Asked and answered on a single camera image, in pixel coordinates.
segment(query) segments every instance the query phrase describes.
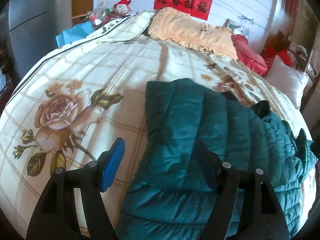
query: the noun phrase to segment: screw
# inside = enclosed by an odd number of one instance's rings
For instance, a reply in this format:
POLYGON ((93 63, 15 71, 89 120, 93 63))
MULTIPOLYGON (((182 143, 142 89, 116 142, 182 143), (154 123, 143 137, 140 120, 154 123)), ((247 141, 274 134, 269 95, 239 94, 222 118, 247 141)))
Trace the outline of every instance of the screw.
POLYGON ((97 162, 96 161, 91 161, 91 162, 88 163, 88 166, 90 168, 93 168, 93 167, 97 166, 97 162))
POLYGON ((231 168, 231 164, 228 163, 228 162, 224 162, 224 163, 222 164, 222 166, 225 167, 226 169, 230 169, 230 168, 231 168))
POLYGON ((258 173, 259 175, 263 174, 263 170, 262 169, 256 169, 256 173, 258 173))
POLYGON ((55 171, 54 171, 56 174, 60 174, 63 172, 63 168, 62 167, 59 167, 57 168, 55 171))

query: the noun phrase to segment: teal puffer jacket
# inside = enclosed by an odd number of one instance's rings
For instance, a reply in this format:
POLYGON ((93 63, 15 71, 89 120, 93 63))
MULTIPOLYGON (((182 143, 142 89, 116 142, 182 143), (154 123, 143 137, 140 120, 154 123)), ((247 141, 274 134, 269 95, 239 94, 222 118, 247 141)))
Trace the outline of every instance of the teal puffer jacket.
MULTIPOLYGON (((116 226, 120 240, 199 237, 216 194, 192 155, 196 137, 237 169, 263 169, 291 236, 297 233, 300 183, 316 163, 303 130, 295 139, 269 107, 246 108, 189 79, 149 82, 146 116, 148 146, 123 200, 116 226)), ((236 233, 242 201, 240 193, 229 235, 236 233)))

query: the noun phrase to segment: red decoration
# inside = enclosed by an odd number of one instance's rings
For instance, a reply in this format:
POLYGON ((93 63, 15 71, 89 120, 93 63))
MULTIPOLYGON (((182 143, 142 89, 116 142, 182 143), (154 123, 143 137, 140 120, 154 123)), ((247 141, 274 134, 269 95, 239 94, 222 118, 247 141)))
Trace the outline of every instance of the red decoration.
POLYGON ((154 9, 172 7, 191 16, 207 20, 212 0, 155 0, 154 9))

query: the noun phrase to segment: white pillow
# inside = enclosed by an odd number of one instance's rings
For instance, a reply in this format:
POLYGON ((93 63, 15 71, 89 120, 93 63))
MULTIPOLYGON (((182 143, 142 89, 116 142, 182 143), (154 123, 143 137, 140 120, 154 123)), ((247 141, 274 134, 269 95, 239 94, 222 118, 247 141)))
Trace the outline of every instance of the white pillow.
POLYGON ((288 67, 279 56, 276 56, 265 79, 286 94, 296 109, 300 108, 303 90, 308 83, 308 75, 288 67))

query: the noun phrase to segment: floral bedspread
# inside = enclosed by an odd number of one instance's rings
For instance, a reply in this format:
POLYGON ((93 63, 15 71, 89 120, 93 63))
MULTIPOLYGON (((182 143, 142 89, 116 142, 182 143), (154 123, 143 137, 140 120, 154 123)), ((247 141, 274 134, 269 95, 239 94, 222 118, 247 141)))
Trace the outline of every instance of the floral bedspread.
MULTIPOLYGON (((150 80, 191 78, 216 91, 232 91, 246 106, 268 100, 294 135, 303 128, 311 139, 290 99, 242 63, 144 35, 153 16, 138 13, 112 30, 98 30, 49 53, 15 90, 0 118, 0 207, 23 237, 54 170, 81 168, 122 137, 124 158, 112 187, 101 194, 116 224, 148 141, 144 104, 150 80)), ((314 181, 313 170, 301 187, 301 224, 315 198, 314 181)), ((75 193, 87 235, 80 191, 75 193)))

